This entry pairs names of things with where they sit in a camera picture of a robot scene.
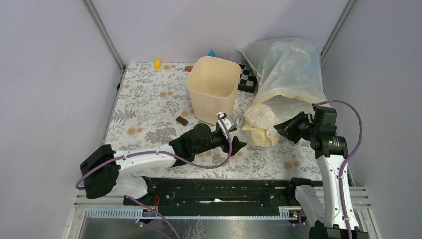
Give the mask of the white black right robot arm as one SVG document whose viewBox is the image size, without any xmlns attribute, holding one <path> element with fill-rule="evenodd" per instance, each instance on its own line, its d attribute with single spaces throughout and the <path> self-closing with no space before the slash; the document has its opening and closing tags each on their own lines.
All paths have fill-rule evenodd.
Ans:
<svg viewBox="0 0 422 239">
<path fill-rule="evenodd" d="M 297 143 L 310 142 L 319 166 L 323 198 L 309 179 L 292 178 L 284 190 L 288 203 L 300 204 L 310 224 L 310 239 L 367 239 L 356 218 L 348 178 L 350 158 L 346 139 L 337 135 L 337 111 L 331 107 L 314 105 L 315 113 L 299 112 L 290 120 L 274 126 L 283 138 Z"/>
</svg>

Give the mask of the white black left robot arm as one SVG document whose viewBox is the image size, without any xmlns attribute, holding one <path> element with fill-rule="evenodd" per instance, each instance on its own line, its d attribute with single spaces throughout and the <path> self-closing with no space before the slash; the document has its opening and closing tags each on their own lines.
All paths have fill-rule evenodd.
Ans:
<svg viewBox="0 0 422 239">
<path fill-rule="evenodd" d="M 237 136 L 226 135 L 235 130 L 217 126 L 211 131 L 209 126 L 200 123 L 168 144 L 153 149 L 117 152 L 109 144 L 102 145 L 80 164 L 82 177 L 76 187 L 83 190 L 88 199 L 128 195 L 141 204 L 150 204 L 154 192 L 146 177 L 132 178 L 131 173 L 185 164 L 194 166 L 196 155 L 218 147 L 232 157 L 246 146 Z"/>
</svg>

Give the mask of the yellow translucent trash bag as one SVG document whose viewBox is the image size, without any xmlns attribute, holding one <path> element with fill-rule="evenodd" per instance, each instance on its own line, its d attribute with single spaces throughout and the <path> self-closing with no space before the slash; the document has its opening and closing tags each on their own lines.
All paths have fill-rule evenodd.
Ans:
<svg viewBox="0 0 422 239">
<path fill-rule="evenodd" d="M 250 106 L 244 112 L 243 130 L 250 133 L 254 145 L 274 146 L 280 140 L 274 126 L 290 120 L 301 111 L 313 113 L 311 104 L 295 98 L 274 96 Z"/>
</svg>

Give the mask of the beige plastic trash bin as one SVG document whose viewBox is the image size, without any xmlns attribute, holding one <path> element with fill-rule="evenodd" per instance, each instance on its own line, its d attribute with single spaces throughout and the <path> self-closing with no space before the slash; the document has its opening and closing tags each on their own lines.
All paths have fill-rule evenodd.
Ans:
<svg viewBox="0 0 422 239">
<path fill-rule="evenodd" d="M 240 75 L 238 63 L 211 56 L 198 59 L 187 78 L 195 117 L 215 125 L 217 113 L 232 115 Z"/>
</svg>

